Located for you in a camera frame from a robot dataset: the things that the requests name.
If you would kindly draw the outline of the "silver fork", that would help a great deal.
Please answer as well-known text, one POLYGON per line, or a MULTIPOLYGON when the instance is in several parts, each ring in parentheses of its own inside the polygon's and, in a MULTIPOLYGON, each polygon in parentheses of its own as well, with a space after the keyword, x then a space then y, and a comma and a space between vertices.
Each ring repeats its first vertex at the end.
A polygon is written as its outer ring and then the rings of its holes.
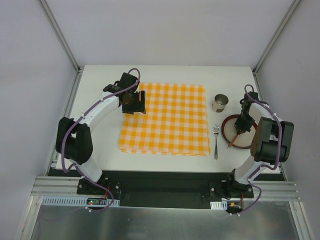
POLYGON ((220 132, 220 125, 215 124, 213 127, 213 136, 215 138, 215 146, 214 146, 214 160, 218 160, 218 136, 220 132))

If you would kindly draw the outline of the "copper spoon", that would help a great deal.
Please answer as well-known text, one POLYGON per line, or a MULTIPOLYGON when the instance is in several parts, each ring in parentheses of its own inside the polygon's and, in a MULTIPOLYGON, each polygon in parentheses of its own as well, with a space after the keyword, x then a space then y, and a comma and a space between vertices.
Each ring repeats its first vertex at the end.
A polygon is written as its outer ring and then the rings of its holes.
POLYGON ((228 147, 231 148, 234 144, 235 144, 235 141, 237 140, 237 138, 239 137, 239 134, 237 133, 234 138, 230 141, 228 147))

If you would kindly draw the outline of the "red rimmed ceramic plate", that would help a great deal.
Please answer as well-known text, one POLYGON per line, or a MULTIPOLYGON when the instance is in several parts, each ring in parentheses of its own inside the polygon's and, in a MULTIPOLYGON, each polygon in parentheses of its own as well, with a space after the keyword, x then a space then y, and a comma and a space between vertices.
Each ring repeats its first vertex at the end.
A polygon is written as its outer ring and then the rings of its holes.
MULTIPOLYGON (((237 135, 235 122, 239 116, 239 114, 230 115, 226 117, 222 122, 222 136, 226 140, 228 145, 234 140, 237 135)), ((258 125, 254 123, 250 129, 250 132, 246 131, 245 133, 241 133, 240 135, 238 135, 234 140, 232 147, 244 150, 250 149, 257 127, 258 125)))

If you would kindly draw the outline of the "orange checkered cloth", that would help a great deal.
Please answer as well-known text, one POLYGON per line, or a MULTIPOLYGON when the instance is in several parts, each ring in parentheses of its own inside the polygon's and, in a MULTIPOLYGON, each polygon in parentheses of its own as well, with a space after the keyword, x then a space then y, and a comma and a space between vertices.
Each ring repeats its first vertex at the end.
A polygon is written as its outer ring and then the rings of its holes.
POLYGON ((126 115, 118 148, 124 153, 209 156, 203 85, 142 83, 146 113, 126 115))

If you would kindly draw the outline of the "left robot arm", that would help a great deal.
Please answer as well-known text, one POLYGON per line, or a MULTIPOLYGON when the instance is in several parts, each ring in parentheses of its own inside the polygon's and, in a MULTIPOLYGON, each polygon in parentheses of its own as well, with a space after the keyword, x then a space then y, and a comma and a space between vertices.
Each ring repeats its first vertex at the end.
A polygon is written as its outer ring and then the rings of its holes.
POLYGON ((124 72, 120 80, 103 88, 99 98, 73 118, 62 117, 58 122, 55 150, 60 154, 62 170, 75 167, 89 181, 88 188, 99 195, 105 191, 103 171, 93 158, 94 129, 111 112, 121 108, 123 114, 146 113, 146 92, 138 91, 141 73, 137 68, 124 72))

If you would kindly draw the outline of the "metal cup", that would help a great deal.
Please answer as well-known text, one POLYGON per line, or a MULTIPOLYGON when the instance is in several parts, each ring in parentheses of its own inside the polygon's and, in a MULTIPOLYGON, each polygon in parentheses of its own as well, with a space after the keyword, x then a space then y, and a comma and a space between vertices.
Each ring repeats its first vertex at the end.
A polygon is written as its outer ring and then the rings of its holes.
POLYGON ((217 94, 212 102, 212 110, 216 113, 224 111, 226 105, 229 102, 229 98, 224 94, 217 94))

